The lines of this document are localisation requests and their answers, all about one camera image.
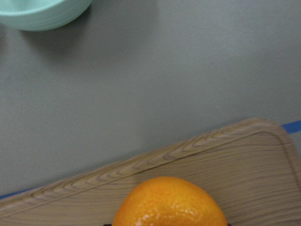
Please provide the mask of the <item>brown wooden tray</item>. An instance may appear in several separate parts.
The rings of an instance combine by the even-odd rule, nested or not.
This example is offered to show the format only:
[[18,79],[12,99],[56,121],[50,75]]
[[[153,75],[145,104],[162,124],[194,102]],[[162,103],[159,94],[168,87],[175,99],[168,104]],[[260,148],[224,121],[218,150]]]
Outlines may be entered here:
[[126,195],[154,177],[206,190],[233,226],[298,226],[301,161],[276,123],[248,119],[0,202],[3,226],[110,224]]

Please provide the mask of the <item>orange mandarin fruit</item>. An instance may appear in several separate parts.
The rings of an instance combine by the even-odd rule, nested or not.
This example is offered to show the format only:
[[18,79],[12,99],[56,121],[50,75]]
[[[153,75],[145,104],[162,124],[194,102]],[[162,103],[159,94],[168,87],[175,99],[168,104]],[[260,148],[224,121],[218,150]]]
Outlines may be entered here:
[[114,216],[114,226],[226,226],[228,221],[203,189],[175,177],[136,186]]

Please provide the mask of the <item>mint green bowl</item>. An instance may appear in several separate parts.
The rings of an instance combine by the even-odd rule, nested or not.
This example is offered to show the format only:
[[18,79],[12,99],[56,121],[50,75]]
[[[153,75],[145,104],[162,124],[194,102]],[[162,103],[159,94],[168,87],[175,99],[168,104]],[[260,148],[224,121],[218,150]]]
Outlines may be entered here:
[[91,4],[91,0],[2,0],[0,23],[21,31],[47,31],[72,22]]

